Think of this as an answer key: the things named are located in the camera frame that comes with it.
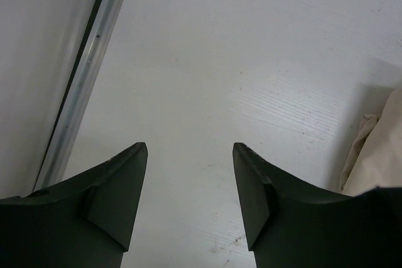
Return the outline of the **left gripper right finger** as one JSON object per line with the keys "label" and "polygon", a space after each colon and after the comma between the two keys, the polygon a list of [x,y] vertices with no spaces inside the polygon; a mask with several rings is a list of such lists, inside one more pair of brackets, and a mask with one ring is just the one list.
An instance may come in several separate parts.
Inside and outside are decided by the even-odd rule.
{"label": "left gripper right finger", "polygon": [[400,267],[401,189],[345,196],[232,151],[248,249],[258,267]]}

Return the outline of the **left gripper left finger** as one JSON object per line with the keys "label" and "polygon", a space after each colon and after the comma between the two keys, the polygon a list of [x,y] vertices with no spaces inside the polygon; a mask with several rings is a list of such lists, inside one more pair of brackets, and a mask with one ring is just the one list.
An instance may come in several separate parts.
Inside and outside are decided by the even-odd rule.
{"label": "left gripper left finger", "polygon": [[1,200],[2,267],[120,267],[147,165],[137,142],[26,197]]}

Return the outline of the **beige trousers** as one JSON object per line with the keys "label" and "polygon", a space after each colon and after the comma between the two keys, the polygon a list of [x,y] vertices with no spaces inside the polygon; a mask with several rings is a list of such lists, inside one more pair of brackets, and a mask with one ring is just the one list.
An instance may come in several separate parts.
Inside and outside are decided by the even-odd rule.
{"label": "beige trousers", "polygon": [[401,87],[381,115],[364,114],[339,177],[338,190],[357,196],[376,187],[401,186]]}

